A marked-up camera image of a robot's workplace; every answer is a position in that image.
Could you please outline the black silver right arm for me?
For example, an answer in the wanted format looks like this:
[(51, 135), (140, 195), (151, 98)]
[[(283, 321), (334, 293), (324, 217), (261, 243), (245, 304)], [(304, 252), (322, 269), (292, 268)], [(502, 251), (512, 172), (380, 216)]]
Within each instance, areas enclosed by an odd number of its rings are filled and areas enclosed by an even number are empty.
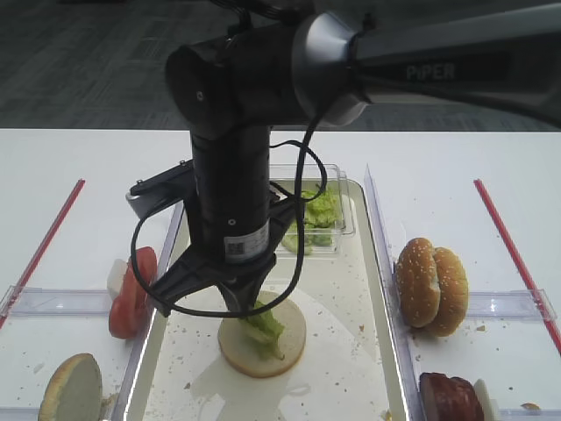
[(184, 296), (217, 287), (222, 318), (256, 315), (259, 289), (290, 226), (304, 237), (303, 163), (294, 190), (273, 201), (270, 131), (345, 125), (370, 103), (434, 97), (559, 125), (560, 5), (551, 2), (449, 22), (361, 30), (332, 13), (244, 32), (213, 54), (182, 46), (167, 86), (189, 123), (192, 159), (178, 193), (191, 243), (148, 288), (168, 315)]

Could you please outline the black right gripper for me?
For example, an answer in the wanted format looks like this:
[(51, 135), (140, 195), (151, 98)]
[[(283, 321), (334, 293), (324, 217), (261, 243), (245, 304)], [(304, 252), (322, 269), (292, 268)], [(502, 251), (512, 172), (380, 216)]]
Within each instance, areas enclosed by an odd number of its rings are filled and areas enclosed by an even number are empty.
[[(267, 179), (223, 179), (205, 185), (184, 203), (191, 244), (171, 268), (153, 282), (149, 296), (158, 311), (202, 317), (245, 318), (273, 269), (275, 249), (293, 221), (303, 221), (302, 182), (294, 193), (273, 199)], [(227, 309), (195, 310), (178, 301), (216, 286)]]

